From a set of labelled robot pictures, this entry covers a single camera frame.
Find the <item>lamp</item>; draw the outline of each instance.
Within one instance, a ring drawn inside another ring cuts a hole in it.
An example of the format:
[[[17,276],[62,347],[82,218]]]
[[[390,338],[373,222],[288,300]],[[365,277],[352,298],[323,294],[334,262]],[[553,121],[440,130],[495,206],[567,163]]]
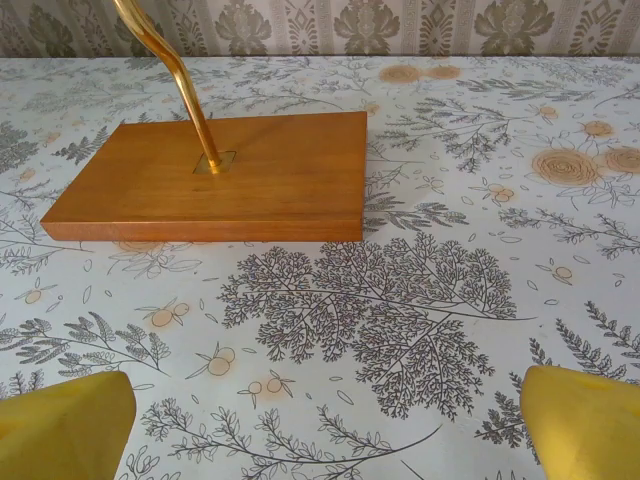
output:
[[[41,220],[55,240],[362,240],[365,112],[206,120],[180,56],[113,0],[169,69],[191,122],[123,124]]]

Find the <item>wooden block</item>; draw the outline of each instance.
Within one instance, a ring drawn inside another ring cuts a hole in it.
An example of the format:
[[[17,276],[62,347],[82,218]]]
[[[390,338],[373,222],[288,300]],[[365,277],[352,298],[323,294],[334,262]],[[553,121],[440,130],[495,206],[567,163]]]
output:
[[[360,241],[365,112],[207,124],[229,171],[196,174],[191,122],[119,126],[41,223],[55,240]]]

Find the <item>patterned wallpaper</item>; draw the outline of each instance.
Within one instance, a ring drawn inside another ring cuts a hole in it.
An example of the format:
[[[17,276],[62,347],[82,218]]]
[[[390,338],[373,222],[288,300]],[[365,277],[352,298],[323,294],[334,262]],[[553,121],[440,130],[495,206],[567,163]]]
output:
[[[639,0],[141,0],[185,56],[640,54]],[[145,56],[111,0],[0,0],[6,57]]]

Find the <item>brass lamp arm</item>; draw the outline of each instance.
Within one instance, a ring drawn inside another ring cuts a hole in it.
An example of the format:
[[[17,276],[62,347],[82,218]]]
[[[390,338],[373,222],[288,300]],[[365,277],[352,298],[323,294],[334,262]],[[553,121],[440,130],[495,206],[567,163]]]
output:
[[[198,102],[196,90],[184,62],[178,53],[158,34],[137,0],[113,0],[127,28],[167,66],[175,80],[191,121],[196,127],[211,172],[217,173],[221,160],[211,131]]]

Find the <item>floral tablecloth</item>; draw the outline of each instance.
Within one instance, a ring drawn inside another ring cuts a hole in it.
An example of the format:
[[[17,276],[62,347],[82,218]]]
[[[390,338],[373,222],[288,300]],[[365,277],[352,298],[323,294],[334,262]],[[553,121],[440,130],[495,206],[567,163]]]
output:
[[[186,63],[213,117],[366,110],[366,241],[54,242],[121,122],[186,113],[153,59],[1,60],[0,398],[126,372],[119,480],[534,480],[529,366],[640,378],[635,59]]]

